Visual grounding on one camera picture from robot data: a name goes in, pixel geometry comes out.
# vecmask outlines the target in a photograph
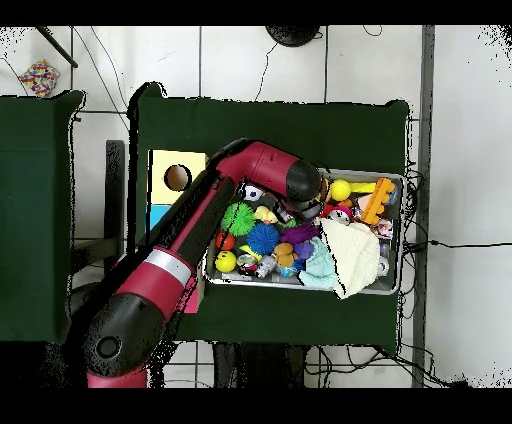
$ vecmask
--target stuffed animal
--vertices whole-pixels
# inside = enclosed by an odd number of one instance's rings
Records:
[[[295,259],[299,258],[299,255],[293,253],[291,243],[278,244],[274,248],[274,254],[276,255],[277,265],[283,268],[292,266]]]

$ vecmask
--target light blue cloth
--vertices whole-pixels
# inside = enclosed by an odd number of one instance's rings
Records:
[[[313,237],[311,243],[315,250],[306,261],[306,270],[301,271],[298,278],[307,287],[334,289],[338,284],[338,277],[331,252],[318,237]]]

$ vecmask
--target red robot arm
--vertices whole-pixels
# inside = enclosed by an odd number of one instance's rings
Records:
[[[320,190],[315,167],[258,141],[244,139],[226,146],[145,236],[146,252],[138,253],[133,270],[127,273],[122,265],[134,260],[129,255],[111,271],[123,268],[128,276],[86,331],[89,387],[147,387],[144,365],[162,340],[187,283],[195,280],[236,188],[245,181],[286,198],[299,210],[320,210],[312,201]]]

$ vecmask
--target green tablecloth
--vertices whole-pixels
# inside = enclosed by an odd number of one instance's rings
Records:
[[[137,102],[138,137],[131,139],[138,142],[137,240],[144,232],[149,149],[210,156],[247,137],[332,169],[404,173],[404,101],[371,106],[164,99],[152,84]],[[340,301],[327,292],[209,284],[199,312],[185,316],[178,338],[380,345],[394,353],[397,297],[358,294]]]
[[[70,117],[83,93],[0,97],[0,341],[62,342],[71,271]]]

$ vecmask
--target plastic bin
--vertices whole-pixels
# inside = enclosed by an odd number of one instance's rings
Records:
[[[397,188],[397,200],[386,207],[385,216],[393,221],[393,238],[391,240],[379,240],[381,244],[388,244],[389,247],[389,271],[386,276],[378,277],[374,283],[361,291],[365,294],[390,295],[398,290],[401,281],[402,268],[402,240],[404,232],[404,214],[406,199],[405,178],[397,174],[385,174],[364,171],[343,171],[331,169],[327,172],[325,169],[319,169],[322,175],[331,179],[343,178],[348,182],[377,182],[379,178],[389,178]],[[244,242],[237,241],[237,247]],[[233,284],[268,288],[286,288],[293,290],[320,290],[303,286],[296,277],[282,277],[273,272],[264,279],[257,277],[248,277],[237,275],[236,270],[230,273],[229,279],[223,279],[223,274],[219,272],[214,265],[214,258],[217,249],[215,241],[210,244],[205,259],[203,260],[203,273],[213,284]]]

